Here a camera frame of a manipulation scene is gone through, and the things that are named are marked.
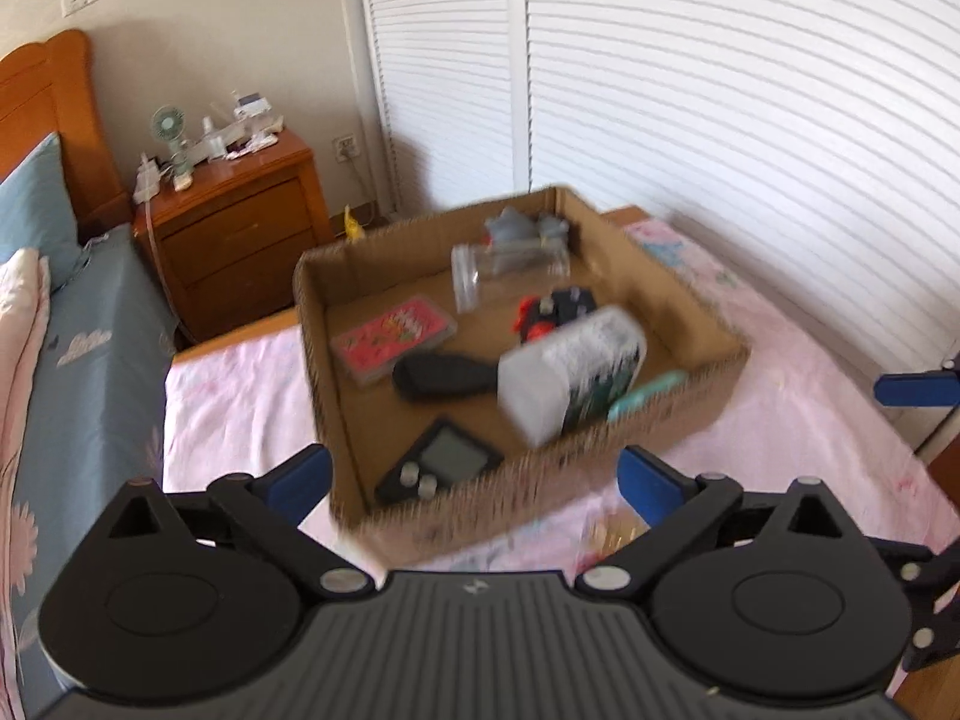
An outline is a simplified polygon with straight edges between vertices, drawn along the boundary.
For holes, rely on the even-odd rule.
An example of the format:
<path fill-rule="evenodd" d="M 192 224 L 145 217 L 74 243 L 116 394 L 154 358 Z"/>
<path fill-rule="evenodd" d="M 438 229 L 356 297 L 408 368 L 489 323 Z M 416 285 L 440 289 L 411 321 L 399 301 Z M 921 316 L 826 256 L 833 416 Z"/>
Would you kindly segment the brown cardboard box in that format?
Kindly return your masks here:
<path fill-rule="evenodd" d="M 747 343 L 564 185 L 309 250 L 295 299 L 332 515 L 387 569 L 607 484 L 708 427 Z"/>

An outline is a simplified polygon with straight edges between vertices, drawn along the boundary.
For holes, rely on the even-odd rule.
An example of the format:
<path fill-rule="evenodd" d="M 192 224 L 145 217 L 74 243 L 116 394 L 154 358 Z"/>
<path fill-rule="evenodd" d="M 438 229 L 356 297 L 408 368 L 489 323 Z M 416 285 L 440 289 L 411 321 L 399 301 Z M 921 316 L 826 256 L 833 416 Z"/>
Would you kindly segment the black toy cube red wheels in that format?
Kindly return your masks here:
<path fill-rule="evenodd" d="M 519 302 L 512 330 L 519 340 L 527 343 L 550 335 L 596 309 L 596 298 L 590 289 L 578 286 L 555 289 L 550 294 L 529 296 Z"/>

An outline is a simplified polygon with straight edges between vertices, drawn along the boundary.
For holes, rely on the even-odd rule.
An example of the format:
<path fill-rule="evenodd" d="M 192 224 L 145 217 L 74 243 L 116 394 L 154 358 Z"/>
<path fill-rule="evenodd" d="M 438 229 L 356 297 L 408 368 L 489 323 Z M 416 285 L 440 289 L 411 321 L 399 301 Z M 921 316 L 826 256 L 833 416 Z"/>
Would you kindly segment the red card case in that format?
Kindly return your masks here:
<path fill-rule="evenodd" d="M 391 305 L 370 320 L 338 333 L 331 351 L 358 385 L 388 376 L 405 356 L 454 337 L 457 323 L 427 296 Z"/>

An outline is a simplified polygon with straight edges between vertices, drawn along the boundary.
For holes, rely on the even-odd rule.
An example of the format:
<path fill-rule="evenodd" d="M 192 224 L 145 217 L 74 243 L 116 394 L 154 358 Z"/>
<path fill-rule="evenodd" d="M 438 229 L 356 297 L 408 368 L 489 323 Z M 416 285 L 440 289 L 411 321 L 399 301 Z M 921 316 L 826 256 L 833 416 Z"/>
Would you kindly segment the pink folded quilt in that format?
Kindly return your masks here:
<path fill-rule="evenodd" d="M 2 265 L 2 717 L 23 718 L 10 593 L 13 489 L 25 440 L 34 371 L 50 316 L 49 261 L 16 250 Z"/>

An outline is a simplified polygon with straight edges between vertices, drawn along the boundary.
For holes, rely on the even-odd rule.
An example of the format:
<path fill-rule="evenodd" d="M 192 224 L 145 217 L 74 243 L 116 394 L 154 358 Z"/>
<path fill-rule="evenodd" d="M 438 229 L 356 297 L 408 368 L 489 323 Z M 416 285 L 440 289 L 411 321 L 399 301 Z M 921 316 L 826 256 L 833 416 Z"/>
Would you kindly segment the floral pink bedsheet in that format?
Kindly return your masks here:
<path fill-rule="evenodd" d="M 597 376 L 519 379 L 519 401 L 550 411 L 544 444 L 496 395 L 413 403 L 387 364 L 348 371 L 334 341 L 407 302 L 438 312 L 446 351 L 501 366 L 521 354 L 512 299 L 455 307 L 449 250 L 478 223 L 456 211 L 308 252 L 293 327 L 181 356 L 166 379 L 164 489 L 260 475 L 319 442 L 332 488 L 304 530 L 364 569 L 566 571 L 612 504 L 620 452 L 638 445 L 754 491 L 822 479 L 869 536 L 935 550 L 957 538 L 955 507 L 832 358 L 660 221 L 574 216 L 574 282 L 624 310 L 646 351 L 631 376 L 604 362 Z"/>

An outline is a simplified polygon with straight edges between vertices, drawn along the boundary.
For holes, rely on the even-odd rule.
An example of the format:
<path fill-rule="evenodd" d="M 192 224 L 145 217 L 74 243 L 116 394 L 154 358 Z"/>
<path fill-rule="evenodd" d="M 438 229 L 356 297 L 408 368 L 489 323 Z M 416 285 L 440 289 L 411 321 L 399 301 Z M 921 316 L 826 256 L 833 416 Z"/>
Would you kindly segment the wooden nightstand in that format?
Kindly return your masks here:
<path fill-rule="evenodd" d="M 140 206 L 133 239 L 194 340 L 288 309 L 302 252 L 334 240 L 314 153 L 296 133 L 197 167 L 184 192 Z"/>

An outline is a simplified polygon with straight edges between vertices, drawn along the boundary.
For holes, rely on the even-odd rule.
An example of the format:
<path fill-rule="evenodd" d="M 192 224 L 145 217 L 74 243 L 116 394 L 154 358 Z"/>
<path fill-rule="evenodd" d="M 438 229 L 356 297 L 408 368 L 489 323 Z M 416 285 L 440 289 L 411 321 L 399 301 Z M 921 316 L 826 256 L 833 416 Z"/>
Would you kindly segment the clear jar gold capsules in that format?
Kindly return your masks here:
<path fill-rule="evenodd" d="M 626 507 L 592 512 L 584 525 L 579 566 L 594 566 L 649 530 L 646 520 Z"/>

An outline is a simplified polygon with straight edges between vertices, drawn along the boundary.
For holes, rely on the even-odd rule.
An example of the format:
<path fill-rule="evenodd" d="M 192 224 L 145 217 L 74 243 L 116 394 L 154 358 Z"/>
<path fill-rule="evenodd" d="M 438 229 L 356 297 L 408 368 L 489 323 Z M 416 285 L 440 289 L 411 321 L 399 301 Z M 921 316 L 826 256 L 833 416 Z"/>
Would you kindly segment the black digital kitchen timer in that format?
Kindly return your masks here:
<path fill-rule="evenodd" d="M 433 500 L 457 484 L 493 472 L 503 454 L 467 429 L 440 416 L 416 438 L 374 488 L 381 505 Z"/>

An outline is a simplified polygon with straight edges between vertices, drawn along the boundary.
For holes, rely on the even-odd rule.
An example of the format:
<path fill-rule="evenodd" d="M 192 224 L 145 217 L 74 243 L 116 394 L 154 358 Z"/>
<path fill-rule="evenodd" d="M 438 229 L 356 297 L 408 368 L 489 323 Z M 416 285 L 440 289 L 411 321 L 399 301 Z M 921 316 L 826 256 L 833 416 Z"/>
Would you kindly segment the blue grey bed sheet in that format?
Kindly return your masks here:
<path fill-rule="evenodd" d="M 122 484 L 163 474 L 174 327 L 128 226 L 88 242 L 53 290 L 2 559 L 3 717 L 34 718 L 59 699 L 39 644 L 44 596 Z"/>

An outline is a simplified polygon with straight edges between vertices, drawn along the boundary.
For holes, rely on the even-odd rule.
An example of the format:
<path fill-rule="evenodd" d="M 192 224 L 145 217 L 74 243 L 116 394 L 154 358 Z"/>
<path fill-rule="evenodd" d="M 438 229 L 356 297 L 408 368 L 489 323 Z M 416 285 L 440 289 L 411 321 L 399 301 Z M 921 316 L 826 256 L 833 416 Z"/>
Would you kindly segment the black oval glossy case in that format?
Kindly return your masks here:
<path fill-rule="evenodd" d="M 498 387 L 498 364 L 455 353 L 412 353 L 392 369 L 394 390 L 409 401 L 457 400 Z"/>

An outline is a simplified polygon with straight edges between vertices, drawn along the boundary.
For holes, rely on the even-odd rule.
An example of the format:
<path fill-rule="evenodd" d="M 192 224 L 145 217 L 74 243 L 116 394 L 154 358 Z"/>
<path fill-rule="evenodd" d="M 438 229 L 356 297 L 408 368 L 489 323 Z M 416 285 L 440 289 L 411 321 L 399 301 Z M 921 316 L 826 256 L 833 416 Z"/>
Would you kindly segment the white frosted plastic bottle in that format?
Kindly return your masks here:
<path fill-rule="evenodd" d="M 498 362 L 498 406 L 532 449 L 605 418 L 630 390 L 647 355 L 643 327 L 604 305 Z"/>

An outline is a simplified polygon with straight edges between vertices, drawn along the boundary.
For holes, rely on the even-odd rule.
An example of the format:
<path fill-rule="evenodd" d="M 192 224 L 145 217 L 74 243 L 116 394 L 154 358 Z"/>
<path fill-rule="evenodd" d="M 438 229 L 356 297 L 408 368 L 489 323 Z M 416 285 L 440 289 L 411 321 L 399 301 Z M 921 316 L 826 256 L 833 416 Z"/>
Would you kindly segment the clear plastic jar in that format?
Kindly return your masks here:
<path fill-rule="evenodd" d="M 569 280 L 563 241 L 459 244 L 451 250 L 455 310 L 471 314 L 500 302 L 540 296 Z"/>

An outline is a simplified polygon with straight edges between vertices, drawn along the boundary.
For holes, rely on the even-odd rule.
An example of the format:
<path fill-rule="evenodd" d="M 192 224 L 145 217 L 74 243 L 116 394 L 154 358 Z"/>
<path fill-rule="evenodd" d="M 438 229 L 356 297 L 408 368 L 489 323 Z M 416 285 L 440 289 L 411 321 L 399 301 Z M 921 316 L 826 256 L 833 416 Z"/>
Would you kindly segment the blue pillow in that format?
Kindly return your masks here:
<path fill-rule="evenodd" d="M 36 249 L 46 257 L 52 291 L 62 288 L 82 263 L 59 133 L 48 133 L 3 179 L 0 234 L 2 262 L 20 249 Z"/>

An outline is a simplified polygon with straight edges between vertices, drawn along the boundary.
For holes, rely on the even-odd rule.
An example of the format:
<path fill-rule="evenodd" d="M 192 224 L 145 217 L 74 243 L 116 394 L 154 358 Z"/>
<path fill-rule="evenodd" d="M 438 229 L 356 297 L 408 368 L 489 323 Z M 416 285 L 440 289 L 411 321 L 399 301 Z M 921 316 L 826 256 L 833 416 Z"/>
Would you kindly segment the white power strip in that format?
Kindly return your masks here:
<path fill-rule="evenodd" d="M 140 154 L 137 179 L 135 179 L 135 188 L 132 193 L 133 201 L 137 205 L 144 205 L 160 193 L 160 188 L 160 166 L 158 166 L 158 163 L 156 163 L 153 158 L 148 158 L 145 153 Z"/>

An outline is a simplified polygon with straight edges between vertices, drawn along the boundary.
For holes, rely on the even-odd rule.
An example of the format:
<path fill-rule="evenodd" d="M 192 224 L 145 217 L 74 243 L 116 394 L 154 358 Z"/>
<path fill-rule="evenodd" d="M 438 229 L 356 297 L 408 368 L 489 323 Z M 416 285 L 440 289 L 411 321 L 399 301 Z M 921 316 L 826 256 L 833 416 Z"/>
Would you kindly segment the mint green round object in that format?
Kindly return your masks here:
<path fill-rule="evenodd" d="M 674 371 L 664 372 L 655 379 L 648 380 L 640 387 L 614 401 L 608 408 L 607 421 L 615 422 L 617 419 L 633 415 L 636 411 L 642 410 L 653 398 L 674 390 L 674 388 L 682 385 L 686 379 L 688 379 L 688 374 L 683 369 L 674 369 Z"/>

